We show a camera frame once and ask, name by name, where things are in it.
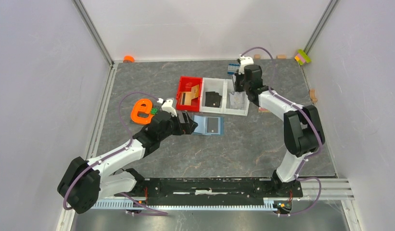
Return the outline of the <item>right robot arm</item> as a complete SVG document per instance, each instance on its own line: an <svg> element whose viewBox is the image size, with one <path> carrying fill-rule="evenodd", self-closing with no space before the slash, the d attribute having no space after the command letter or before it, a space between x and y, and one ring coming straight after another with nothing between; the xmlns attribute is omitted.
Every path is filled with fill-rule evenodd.
<svg viewBox="0 0 395 231"><path fill-rule="evenodd" d="M284 196L297 180L308 159L321 150L324 133L315 106L302 106L279 95L263 84L262 68L256 64L241 64L235 74L235 89L244 91L250 102L269 110L283 121L284 144L287 152L272 176L271 190Z"/></svg>

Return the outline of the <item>blue card holder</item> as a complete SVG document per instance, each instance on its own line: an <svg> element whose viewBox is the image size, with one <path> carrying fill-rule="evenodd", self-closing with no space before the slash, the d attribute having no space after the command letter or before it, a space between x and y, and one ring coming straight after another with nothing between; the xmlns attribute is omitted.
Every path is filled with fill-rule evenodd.
<svg viewBox="0 0 395 231"><path fill-rule="evenodd" d="M208 134L206 132L206 118L208 116L202 116L202 115L194 115L193 116L193 121L195 121L198 126L194 130L193 134L196 135L206 135L206 136L211 136L211 135L223 135L224 134L224 119L222 117L219 117L219 133L218 134Z"/></svg>

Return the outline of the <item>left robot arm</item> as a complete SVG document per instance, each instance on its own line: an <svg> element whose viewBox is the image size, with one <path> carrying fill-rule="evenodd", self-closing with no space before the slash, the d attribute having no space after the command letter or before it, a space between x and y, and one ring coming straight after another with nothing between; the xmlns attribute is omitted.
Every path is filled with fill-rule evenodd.
<svg viewBox="0 0 395 231"><path fill-rule="evenodd" d="M73 159L57 187L57 192L63 197L63 208L82 214L105 197L127 192L133 196L141 195L143 181L128 171L115 172L147 157L171 135L191 135L198 123L186 112L182 112L182 116L184 122L177 115L159 111L149 124L119 147L88 160L80 156Z"/></svg>

